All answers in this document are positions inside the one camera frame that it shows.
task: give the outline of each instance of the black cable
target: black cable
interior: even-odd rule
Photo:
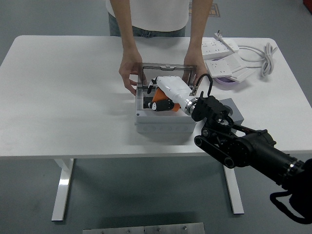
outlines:
[[[202,75],[198,78],[197,83],[196,83],[195,86],[198,87],[199,84],[200,84],[200,82],[201,82],[201,80],[202,80],[204,77],[208,77],[209,82],[210,82],[210,84],[209,84],[209,90],[208,90],[208,97],[209,97],[210,92],[211,92],[211,90],[212,90],[212,88],[213,88],[213,78],[211,77],[210,74],[207,74],[207,73],[202,74]]]
[[[288,208],[282,202],[280,202],[276,199],[277,197],[289,196],[291,194],[292,193],[289,191],[273,193],[270,195],[270,200],[281,212],[283,212],[285,215],[287,215],[293,221],[295,221],[297,223],[301,223],[301,224],[311,224],[312,220],[295,216],[290,210],[288,210]]]

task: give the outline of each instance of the human hand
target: human hand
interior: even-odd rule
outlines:
[[[199,48],[189,47],[184,59],[184,65],[196,65],[196,75],[193,82],[193,84],[195,85],[199,77],[202,74],[207,73],[207,68],[203,59],[201,47]]]
[[[137,49],[124,49],[122,55],[122,61],[119,68],[119,74],[122,77],[124,86],[133,95],[137,94],[137,91],[133,86],[137,85],[137,82],[129,79],[130,74],[138,75],[138,64],[142,63],[142,57]]]

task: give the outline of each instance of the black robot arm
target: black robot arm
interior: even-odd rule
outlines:
[[[272,194],[270,199],[292,220],[312,223],[312,159],[298,161],[274,148],[276,142],[267,130],[253,130],[237,125],[229,117],[230,110],[215,97],[200,98],[192,112],[194,121],[205,119],[195,144],[228,168],[252,166],[287,190]],[[233,129],[244,132],[238,137]],[[292,195],[291,206],[303,216],[293,215],[277,197]]]

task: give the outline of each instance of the screw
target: screw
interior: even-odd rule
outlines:
[[[203,130],[203,135],[204,135],[204,137],[207,137],[207,136],[209,135],[209,132],[208,132],[207,129],[204,129],[204,130]]]

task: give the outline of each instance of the metal frame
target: metal frame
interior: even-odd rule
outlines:
[[[62,168],[62,172],[60,174],[52,221],[63,221],[74,159],[55,159],[55,162]]]
[[[88,229],[82,234],[205,234],[204,223],[184,223],[125,228]]]
[[[59,167],[62,168],[62,171],[58,183],[58,192],[55,199],[52,221],[63,221],[74,159],[55,159],[55,162],[59,165]],[[233,214],[242,215],[244,214],[244,209],[234,169],[229,169],[225,166],[223,166],[223,169],[229,190]]]
[[[242,200],[241,200],[239,189],[238,189],[235,171],[234,169],[229,169],[226,166],[223,166],[223,169],[224,169],[224,174],[226,178],[226,183],[228,185],[233,214],[243,215],[244,208],[243,208]]]

